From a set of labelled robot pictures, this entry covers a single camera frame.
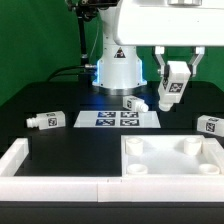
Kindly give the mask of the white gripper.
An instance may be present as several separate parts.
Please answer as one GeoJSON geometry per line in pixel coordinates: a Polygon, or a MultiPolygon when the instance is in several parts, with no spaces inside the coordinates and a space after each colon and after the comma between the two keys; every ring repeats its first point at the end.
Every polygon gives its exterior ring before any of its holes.
{"type": "Polygon", "coordinates": [[[224,0],[121,0],[113,35],[119,45],[156,46],[154,58],[166,87],[163,46],[196,46],[188,63],[192,77],[204,46],[224,46],[224,0]]]}

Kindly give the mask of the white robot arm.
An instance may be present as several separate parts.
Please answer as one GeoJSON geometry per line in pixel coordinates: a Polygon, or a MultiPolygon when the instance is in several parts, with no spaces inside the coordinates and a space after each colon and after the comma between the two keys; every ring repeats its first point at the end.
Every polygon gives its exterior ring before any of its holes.
{"type": "Polygon", "coordinates": [[[119,0],[101,6],[103,55],[93,86],[111,95],[129,94],[146,84],[138,46],[150,46],[165,72],[167,47],[192,47],[195,74],[205,49],[224,46],[224,0],[119,0]]]}

